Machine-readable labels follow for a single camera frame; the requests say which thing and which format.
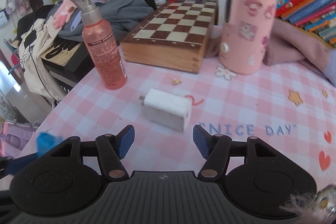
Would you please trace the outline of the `blue plastic clip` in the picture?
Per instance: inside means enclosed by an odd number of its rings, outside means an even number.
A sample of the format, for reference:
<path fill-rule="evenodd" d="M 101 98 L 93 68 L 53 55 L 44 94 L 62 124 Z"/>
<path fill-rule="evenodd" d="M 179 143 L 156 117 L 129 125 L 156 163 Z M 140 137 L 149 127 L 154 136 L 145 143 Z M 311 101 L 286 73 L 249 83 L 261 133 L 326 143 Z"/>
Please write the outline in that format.
<path fill-rule="evenodd" d="M 37 157 L 43 156 L 48 151 L 59 145 L 64 138 L 48 132 L 40 132 L 36 138 Z"/>

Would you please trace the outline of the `white charger adapter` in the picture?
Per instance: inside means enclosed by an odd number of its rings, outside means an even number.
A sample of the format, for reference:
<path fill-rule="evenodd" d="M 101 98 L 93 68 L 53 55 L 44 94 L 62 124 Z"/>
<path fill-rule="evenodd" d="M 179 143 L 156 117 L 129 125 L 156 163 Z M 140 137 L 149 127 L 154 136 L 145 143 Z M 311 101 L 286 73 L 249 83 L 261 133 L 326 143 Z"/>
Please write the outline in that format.
<path fill-rule="evenodd" d="M 180 132 L 186 129 L 191 118 L 191 100 L 154 88 L 139 100 L 150 121 Z"/>

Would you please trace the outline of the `pink spray bottle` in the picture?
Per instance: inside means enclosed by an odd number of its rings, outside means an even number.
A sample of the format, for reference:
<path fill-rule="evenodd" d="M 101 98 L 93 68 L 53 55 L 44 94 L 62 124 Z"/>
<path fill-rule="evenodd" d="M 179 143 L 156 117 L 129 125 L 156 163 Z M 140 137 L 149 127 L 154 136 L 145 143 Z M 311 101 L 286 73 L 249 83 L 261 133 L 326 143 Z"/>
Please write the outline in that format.
<path fill-rule="evenodd" d="M 127 76 L 110 23 L 102 18 L 93 0 L 71 1 L 81 11 L 82 37 L 105 87 L 109 90 L 123 87 Z"/>

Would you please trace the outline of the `wooden chess board box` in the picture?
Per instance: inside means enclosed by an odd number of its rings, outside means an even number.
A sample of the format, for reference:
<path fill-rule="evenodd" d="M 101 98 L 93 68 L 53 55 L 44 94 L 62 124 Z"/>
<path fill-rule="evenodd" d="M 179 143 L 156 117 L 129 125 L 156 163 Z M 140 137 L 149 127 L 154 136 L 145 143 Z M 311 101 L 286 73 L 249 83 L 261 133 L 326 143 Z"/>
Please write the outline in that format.
<path fill-rule="evenodd" d="M 120 41 L 123 57 L 130 63 L 197 74 L 216 19 L 216 2 L 166 3 Z"/>

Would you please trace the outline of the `pink purple cloth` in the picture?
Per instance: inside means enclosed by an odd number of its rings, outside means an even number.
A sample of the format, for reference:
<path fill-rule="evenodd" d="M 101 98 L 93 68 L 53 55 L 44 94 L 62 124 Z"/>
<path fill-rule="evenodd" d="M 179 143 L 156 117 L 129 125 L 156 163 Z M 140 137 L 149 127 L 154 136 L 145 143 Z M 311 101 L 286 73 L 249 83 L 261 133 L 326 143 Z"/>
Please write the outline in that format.
<path fill-rule="evenodd" d="M 283 20 L 276 19 L 264 57 L 264 64 L 299 62 L 335 85 L 335 49 L 321 38 Z"/>

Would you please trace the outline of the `grey clothing pile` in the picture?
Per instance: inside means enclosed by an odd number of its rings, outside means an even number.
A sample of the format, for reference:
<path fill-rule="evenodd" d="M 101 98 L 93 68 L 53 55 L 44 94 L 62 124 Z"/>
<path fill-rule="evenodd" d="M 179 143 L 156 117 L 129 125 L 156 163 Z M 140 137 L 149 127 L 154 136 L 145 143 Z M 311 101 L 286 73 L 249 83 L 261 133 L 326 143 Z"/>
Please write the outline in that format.
<path fill-rule="evenodd" d="M 97 3 L 96 6 L 99 8 L 102 18 L 110 23 L 114 38 L 118 43 L 154 12 L 154 9 L 145 0 L 110 0 L 105 4 Z M 63 39 L 83 42 L 84 24 L 80 22 L 76 28 L 71 28 L 73 21 L 80 15 L 81 11 L 76 9 L 71 15 L 70 21 L 59 31 L 58 36 Z"/>

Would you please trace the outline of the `pink glove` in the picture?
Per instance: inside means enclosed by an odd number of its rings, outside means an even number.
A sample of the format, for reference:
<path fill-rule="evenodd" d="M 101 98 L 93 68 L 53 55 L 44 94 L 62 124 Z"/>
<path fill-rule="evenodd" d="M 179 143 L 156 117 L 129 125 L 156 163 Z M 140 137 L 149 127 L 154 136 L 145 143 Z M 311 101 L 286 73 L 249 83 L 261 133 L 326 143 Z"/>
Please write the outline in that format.
<path fill-rule="evenodd" d="M 71 0 L 63 0 L 61 6 L 52 16 L 54 29 L 63 28 L 63 26 L 70 21 L 76 9 L 76 5 Z"/>

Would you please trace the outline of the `pink cylinder container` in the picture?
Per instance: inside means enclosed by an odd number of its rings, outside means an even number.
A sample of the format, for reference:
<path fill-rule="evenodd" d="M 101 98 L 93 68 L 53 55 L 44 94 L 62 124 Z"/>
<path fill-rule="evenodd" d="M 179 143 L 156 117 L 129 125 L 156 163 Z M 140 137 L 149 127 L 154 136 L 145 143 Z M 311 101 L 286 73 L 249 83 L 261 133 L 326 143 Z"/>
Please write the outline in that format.
<path fill-rule="evenodd" d="M 226 0 L 219 60 L 238 74 L 256 73 L 274 25 L 277 0 Z"/>

